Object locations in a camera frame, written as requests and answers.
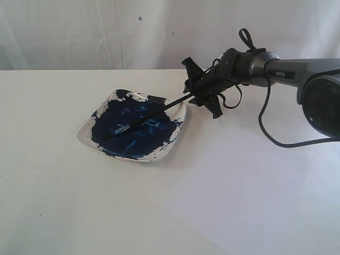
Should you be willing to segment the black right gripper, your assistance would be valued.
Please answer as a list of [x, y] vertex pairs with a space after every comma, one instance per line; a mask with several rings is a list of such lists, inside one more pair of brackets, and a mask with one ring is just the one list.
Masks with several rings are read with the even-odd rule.
[[239, 84], [239, 80], [230, 73], [220, 73], [219, 59], [215, 59], [212, 66], [205, 71], [191, 57], [184, 59], [181, 64], [185, 67], [188, 75], [184, 92], [194, 95], [194, 98], [189, 100], [189, 104], [204, 105], [212, 113], [213, 119], [221, 117], [223, 112], [217, 95]]

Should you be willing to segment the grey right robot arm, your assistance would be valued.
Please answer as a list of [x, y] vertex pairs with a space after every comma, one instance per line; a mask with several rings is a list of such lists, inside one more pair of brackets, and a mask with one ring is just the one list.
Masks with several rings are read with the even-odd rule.
[[297, 88], [296, 100], [310, 125], [318, 132], [339, 138], [339, 59], [279, 59], [272, 52], [228, 49], [210, 70], [192, 58], [182, 61], [188, 79], [184, 92], [189, 102], [204, 106], [213, 118], [222, 116], [218, 95], [235, 85], [266, 87], [281, 83]]

